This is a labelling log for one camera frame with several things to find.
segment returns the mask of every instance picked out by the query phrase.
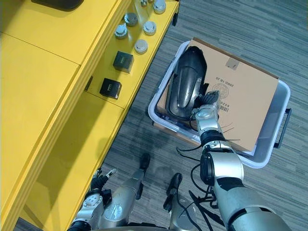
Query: wire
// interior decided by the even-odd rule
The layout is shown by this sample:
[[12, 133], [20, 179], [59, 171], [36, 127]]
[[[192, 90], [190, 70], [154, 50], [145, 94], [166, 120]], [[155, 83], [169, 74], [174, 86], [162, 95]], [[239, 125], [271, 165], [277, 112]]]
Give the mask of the wire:
[[197, 150], [197, 149], [199, 149], [199, 148], [201, 148], [201, 147], [202, 147], [202, 145], [199, 145], [198, 147], [195, 147], [195, 148], [192, 148], [192, 149], [181, 149], [181, 148], [179, 148], [179, 147], [176, 147], [176, 150], [177, 150], [177, 152], [178, 152], [179, 155], [181, 155], [181, 156], [183, 156], [183, 157], [185, 157], [185, 158], [188, 158], [188, 159], [191, 159], [191, 160], [195, 160], [195, 161], [200, 162], [200, 160], [195, 159], [195, 158], [192, 158], [192, 157], [187, 156], [187, 155], [183, 155], [181, 152], [190, 152], [190, 151]]
[[202, 191], [202, 192], [204, 192], [204, 193], [208, 193], [208, 191], [205, 191], [204, 189], [202, 189], [199, 185], [197, 185], [197, 183], [194, 181], [194, 179], [193, 179], [193, 171], [196, 169], [196, 168], [198, 168], [200, 166], [200, 164], [197, 164], [195, 167], [193, 167], [192, 169], [191, 169], [191, 180], [192, 180], [192, 183], [194, 184], [194, 186], [196, 186], [197, 187], [197, 189], [199, 189], [200, 191]]
[[181, 206], [181, 208], [184, 209], [184, 211], [186, 212], [186, 215], [187, 215], [188, 220], [198, 229], [198, 231], [202, 231], [202, 229], [200, 228], [200, 226], [199, 226], [196, 222], [193, 221], [193, 219], [192, 219], [191, 216], [189, 215], [189, 212], [187, 211], [187, 209], [185, 208], [185, 206], [182, 205], [182, 204], [180, 203], [178, 195], [179, 195], [179, 192], [177, 192], [177, 194], [175, 195], [175, 196], [177, 197], [178, 204], [179, 204], [179, 206]]
[[220, 128], [225, 128], [225, 127], [228, 127], [228, 126], [230, 126], [231, 124], [233, 124], [233, 123], [230, 123], [230, 124], [228, 124], [228, 125], [225, 125], [225, 126], [223, 126], [223, 127], [220, 127]]
[[[209, 188], [210, 188], [210, 187], [208, 186], [208, 188], [207, 188], [207, 190], [206, 190], [205, 197], [199, 198], [200, 203], [203, 203], [203, 202], [210, 202], [210, 203], [211, 203], [211, 202], [213, 201], [213, 200], [207, 201], [207, 199], [211, 198], [211, 197], [207, 197]], [[186, 209], [188, 209], [192, 204], [194, 204], [194, 201], [191, 202], [189, 205], [187, 205], [187, 206], [186, 206]]]
[[225, 133], [225, 132], [227, 132], [227, 131], [230, 131], [230, 130], [232, 130], [234, 127], [232, 127], [232, 128], [230, 128], [230, 129], [228, 129], [228, 130], [226, 130], [226, 131], [224, 131], [223, 133]]
[[207, 226], [208, 226], [208, 229], [210, 231], [213, 231], [213, 228], [207, 218], [207, 216], [205, 215], [205, 213], [202, 211], [203, 207], [196, 201], [196, 197], [194, 196], [194, 194], [192, 193], [192, 191], [188, 191], [189, 192], [189, 195], [191, 196], [192, 200], [195, 202], [196, 206], [198, 207], [199, 211], [201, 212], [201, 215], [203, 216]]

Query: plastic bin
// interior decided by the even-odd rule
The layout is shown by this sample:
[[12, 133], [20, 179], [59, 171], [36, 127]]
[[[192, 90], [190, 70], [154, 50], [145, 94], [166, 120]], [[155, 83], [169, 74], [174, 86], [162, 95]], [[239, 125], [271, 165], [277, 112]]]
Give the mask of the plastic bin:
[[[182, 136], [196, 142], [200, 143], [200, 138], [197, 132], [183, 126], [180, 122], [169, 119], [165, 115], [160, 115], [156, 112], [156, 105], [164, 92], [166, 85], [171, 77], [171, 74], [175, 68], [175, 65], [181, 56], [181, 54], [186, 50], [189, 41], [180, 45], [174, 59], [171, 61], [171, 64], [166, 71], [166, 74], [159, 85], [159, 88], [152, 98], [148, 113], [150, 118], [157, 124], [168, 128], [169, 130], [179, 133]], [[272, 102], [270, 104], [268, 113], [264, 120], [262, 129], [260, 131], [258, 140], [256, 142], [255, 148], [251, 152], [239, 152], [239, 158], [246, 166], [251, 168], [262, 168], [270, 160], [270, 155], [273, 148], [279, 148], [283, 139], [284, 132], [287, 127], [292, 110], [286, 109], [288, 101], [290, 98], [290, 88], [281, 80], [278, 80], [277, 89], [273, 96]], [[287, 118], [285, 120], [281, 137], [278, 143], [275, 143], [284, 114], [287, 113]]]

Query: bin handle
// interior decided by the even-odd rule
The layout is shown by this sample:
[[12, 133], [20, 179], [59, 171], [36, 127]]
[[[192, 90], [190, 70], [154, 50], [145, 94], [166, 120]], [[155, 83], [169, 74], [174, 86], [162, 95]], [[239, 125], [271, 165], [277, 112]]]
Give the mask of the bin handle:
[[279, 141], [274, 144], [274, 148], [280, 148], [280, 146], [281, 146], [281, 143], [283, 141], [283, 136], [285, 134], [285, 131], [287, 129], [287, 126], [288, 126], [288, 123], [289, 123], [289, 120], [290, 120], [290, 116], [292, 114], [292, 108], [287, 108], [284, 113], [287, 114], [287, 118], [285, 119]]

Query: black box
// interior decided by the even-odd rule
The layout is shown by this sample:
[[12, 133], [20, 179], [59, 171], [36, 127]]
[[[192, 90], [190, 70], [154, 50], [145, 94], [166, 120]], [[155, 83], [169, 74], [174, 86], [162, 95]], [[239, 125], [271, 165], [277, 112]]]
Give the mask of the black box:
[[129, 73], [133, 65], [134, 57], [131, 54], [118, 51], [114, 60], [113, 66], [116, 70]]
[[117, 100], [119, 97], [121, 86], [121, 83], [118, 81], [104, 78], [102, 87], [100, 89], [100, 94]]

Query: white bottle cap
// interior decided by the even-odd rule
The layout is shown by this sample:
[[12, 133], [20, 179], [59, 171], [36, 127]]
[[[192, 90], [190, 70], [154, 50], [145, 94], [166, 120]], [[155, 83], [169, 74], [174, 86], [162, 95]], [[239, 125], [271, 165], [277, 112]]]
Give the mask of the white bottle cap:
[[124, 39], [127, 37], [127, 28], [125, 25], [118, 25], [115, 31], [115, 37], [117, 39]]
[[143, 30], [146, 35], [153, 35], [156, 32], [156, 24], [152, 21], [147, 21], [145, 24], [143, 24]]
[[138, 18], [135, 13], [126, 13], [124, 15], [124, 21], [128, 26], [135, 26], [138, 22]]
[[138, 54], [144, 54], [148, 50], [148, 44], [145, 40], [140, 39], [135, 43], [134, 48]]
[[165, 0], [156, 0], [153, 4], [154, 12], [157, 14], [162, 14], [166, 10], [166, 3]]

